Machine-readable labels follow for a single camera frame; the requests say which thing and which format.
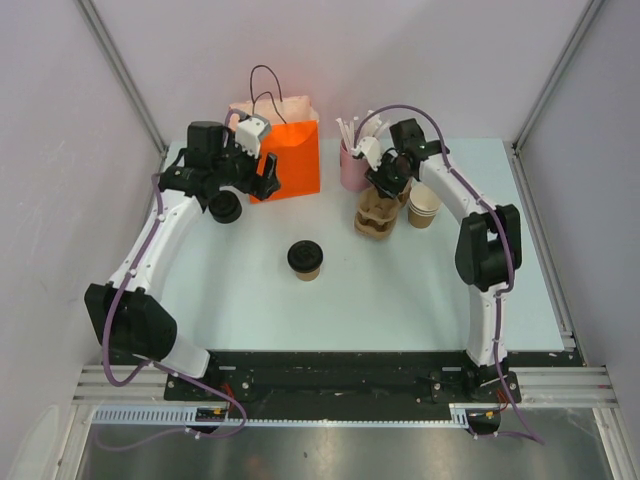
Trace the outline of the brown pulp cup carrier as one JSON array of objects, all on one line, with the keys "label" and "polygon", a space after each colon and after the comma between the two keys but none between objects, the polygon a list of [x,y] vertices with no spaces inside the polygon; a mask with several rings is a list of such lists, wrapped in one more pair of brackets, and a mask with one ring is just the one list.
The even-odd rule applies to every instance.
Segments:
[{"label": "brown pulp cup carrier", "polygon": [[354,228],[364,236],[384,240],[391,235],[402,207],[398,198],[380,197],[375,187],[369,187],[358,199]]}]

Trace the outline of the black plastic cup lid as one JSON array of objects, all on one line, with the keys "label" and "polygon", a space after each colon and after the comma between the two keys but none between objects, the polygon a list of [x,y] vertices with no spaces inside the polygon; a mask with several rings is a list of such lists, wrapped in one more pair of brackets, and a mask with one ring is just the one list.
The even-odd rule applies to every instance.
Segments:
[{"label": "black plastic cup lid", "polygon": [[287,252],[287,262],[295,272],[314,270],[321,267],[324,253],[321,246],[312,240],[300,240],[290,246]]}]

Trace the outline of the brown paper coffee cup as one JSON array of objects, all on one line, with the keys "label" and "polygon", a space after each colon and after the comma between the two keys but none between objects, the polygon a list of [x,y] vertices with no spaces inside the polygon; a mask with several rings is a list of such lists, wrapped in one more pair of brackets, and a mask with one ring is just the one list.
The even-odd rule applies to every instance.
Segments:
[{"label": "brown paper coffee cup", "polygon": [[309,270],[309,271],[298,271],[298,270],[296,270],[295,271],[295,275],[299,280],[308,282],[308,281],[315,280],[319,276],[320,271],[321,271],[321,267],[318,266],[314,270]]}]

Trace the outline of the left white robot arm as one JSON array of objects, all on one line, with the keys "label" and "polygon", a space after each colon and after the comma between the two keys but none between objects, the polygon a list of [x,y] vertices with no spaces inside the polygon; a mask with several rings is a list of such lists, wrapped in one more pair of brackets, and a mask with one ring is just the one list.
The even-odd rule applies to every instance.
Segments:
[{"label": "left white robot arm", "polygon": [[221,376],[208,367],[209,351],[179,333],[161,295],[189,230],[223,188],[260,200],[280,189],[277,157],[262,147],[270,131],[259,115],[241,115],[235,128],[194,121],[176,159],[153,175],[155,204],[134,246],[105,284],[85,292],[104,364],[111,353],[124,352],[187,376],[187,389],[199,399],[219,392]]}]

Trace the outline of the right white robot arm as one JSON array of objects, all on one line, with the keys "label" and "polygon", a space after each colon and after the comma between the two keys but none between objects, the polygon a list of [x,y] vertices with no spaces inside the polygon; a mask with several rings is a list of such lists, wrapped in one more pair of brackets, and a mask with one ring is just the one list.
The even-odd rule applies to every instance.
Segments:
[{"label": "right white robot arm", "polygon": [[458,222],[454,263],[470,300],[461,388],[469,399],[484,401],[508,372],[503,314],[522,264],[519,210],[487,200],[452,161],[444,140],[428,141],[415,119],[392,125],[390,133],[389,152],[376,137],[366,136],[355,142],[351,154],[366,160],[365,177],[381,196],[397,197],[413,179],[430,189]]}]

